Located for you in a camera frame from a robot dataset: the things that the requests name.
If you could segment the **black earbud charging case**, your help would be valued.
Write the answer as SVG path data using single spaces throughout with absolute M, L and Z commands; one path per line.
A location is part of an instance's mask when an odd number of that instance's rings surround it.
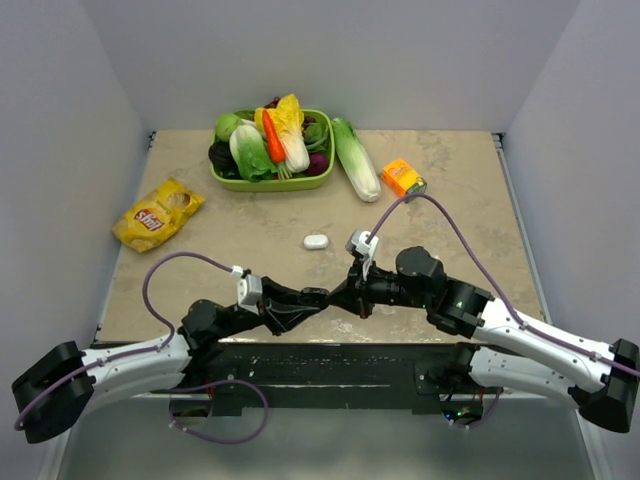
M 302 305 L 323 310 L 328 307 L 329 291 L 324 288 L 306 287 L 300 291 Z

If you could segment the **white earbud charging case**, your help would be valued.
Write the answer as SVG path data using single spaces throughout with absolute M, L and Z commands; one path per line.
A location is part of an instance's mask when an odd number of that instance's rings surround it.
M 324 250 L 329 244 L 330 240 L 324 234 L 310 234 L 303 239 L 303 246 L 309 251 Z

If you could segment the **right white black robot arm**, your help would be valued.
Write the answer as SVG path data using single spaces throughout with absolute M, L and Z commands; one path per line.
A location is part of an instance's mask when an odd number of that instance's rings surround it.
M 402 250 L 395 267 L 386 271 L 357 255 L 329 304 L 362 318 L 380 304 L 421 308 L 438 330 L 468 340 L 445 369 L 452 390 L 479 385 L 535 393 L 570 405 L 598 427 L 629 432 L 639 387 L 637 345 L 591 340 L 525 315 L 448 276 L 422 247 Z

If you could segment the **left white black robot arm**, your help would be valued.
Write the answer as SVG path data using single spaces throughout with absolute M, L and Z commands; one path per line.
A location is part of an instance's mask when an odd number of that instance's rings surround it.
M 14 428 L 37 444 L 69 430 L 82 415 L 137 394 L 196 392 L 206 383 L 205 366 L 220 340 L 260 326 L 284 334 L 325 310 L 328 295 L 322 288 L 293 290 L 249 275 L 239 280 L 234 304 L 198 300 L 181 327 L 164 336 L 87 350 L 61 343 L 12 383 Z

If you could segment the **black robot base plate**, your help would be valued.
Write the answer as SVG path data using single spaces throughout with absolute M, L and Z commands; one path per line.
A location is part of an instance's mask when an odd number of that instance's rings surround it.
M 448 371 L 463 344 L 218 342 L 202 375 L 186 377 L 178 390 L 152 392 L 213 388 L 217 415 L 238 415 L 245 407 L 267 403 L 458 418 L 462 397 L 483 389 Z

